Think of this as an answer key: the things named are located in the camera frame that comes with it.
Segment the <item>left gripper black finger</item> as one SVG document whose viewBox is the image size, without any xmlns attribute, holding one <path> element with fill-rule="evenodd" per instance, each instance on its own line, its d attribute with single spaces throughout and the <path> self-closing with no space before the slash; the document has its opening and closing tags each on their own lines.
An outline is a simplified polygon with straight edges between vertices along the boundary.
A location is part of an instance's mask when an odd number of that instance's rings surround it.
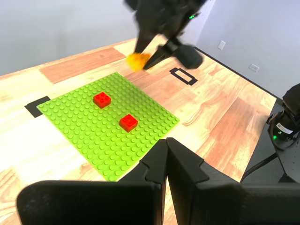
<svg viewBox="0 0 300 225">
<path fill-rule="evenodd" d="M 45 180 L 16 199 L 24 225 L 161 225 L 167 141 L 159 140 L 117 182 Z"/>
<path fill-rule="evenodd" d="M 243 184 L 167 138 L 167 176 L 180 225 L 297 225 L 299 184 Z"/>
</svg>

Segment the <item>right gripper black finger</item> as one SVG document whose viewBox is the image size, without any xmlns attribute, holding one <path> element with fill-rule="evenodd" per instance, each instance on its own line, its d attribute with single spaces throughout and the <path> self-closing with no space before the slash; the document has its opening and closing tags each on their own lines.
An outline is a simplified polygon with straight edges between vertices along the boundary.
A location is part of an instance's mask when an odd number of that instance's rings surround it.
<svg viewBox="0 0 300 225">
<path fill-rule="evenodd" d="M 158 46 L 143 69 L 150 69 L 170 57 L 175 57 L 187 69 L 197 69 L 203 62 L 203 57 L 192 45 L 184 45 L 178 39 L 171 38 Z"/>
<path fill-rule="evenodd" d="M 141 30 L 135 45 L 135 52 L 143 52 L 154 37 L 155 35 Z"/>
</svg>

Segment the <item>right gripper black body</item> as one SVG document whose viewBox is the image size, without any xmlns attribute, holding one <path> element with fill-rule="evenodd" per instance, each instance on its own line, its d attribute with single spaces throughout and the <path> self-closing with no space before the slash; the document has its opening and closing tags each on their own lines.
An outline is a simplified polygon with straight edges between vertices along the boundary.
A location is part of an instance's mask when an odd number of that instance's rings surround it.
<svg viewBox="0 0 300 225">
<path fill-rule="evenodd" d="M 205 0 L 126 0 L 135 12 L 140 38 L 178 36 L 199 15 Z"/>
</svg>

